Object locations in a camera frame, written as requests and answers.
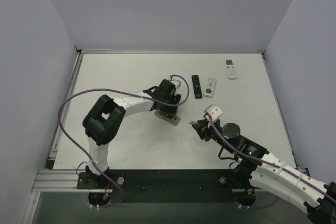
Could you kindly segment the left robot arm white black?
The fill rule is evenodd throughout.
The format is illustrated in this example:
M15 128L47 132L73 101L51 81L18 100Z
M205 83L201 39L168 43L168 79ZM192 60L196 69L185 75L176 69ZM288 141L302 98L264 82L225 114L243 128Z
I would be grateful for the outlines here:
M82 122L89 142L89 161L85 171L79 174L78 189L123 187L125 173L111 170L108 164L109 144L127 116L154 111L174 118L183 103L177 92L180 87L181 81L170 77L140 93L125 92L122 98L102 95Z

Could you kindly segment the black AAA battery crossing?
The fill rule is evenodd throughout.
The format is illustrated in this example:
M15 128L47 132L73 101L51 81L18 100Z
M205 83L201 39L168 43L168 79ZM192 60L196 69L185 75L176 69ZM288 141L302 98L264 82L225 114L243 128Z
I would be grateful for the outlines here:
M175 116L174 115L166 114L165 117L169 118L171 120L175 120Z

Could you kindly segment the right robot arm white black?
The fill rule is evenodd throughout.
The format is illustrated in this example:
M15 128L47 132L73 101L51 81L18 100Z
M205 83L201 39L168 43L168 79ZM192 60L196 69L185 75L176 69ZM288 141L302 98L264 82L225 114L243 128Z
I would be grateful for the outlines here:
M335 223L335 183L316 180L291 167L240 133L235 123L190 123L201 140L213 140L234 155L235 172L251 186L286 200L304 212L311 223Z

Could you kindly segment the beige white remote control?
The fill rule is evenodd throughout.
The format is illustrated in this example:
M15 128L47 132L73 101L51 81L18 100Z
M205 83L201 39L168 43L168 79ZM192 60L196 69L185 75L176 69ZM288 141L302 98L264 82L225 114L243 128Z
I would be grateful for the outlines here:
M154 115L157 116L160 119L163 119L164 121L177 126L181 120L181 118L177 115L173 115L170 113L162 112L160 110L156 110L154 112Z

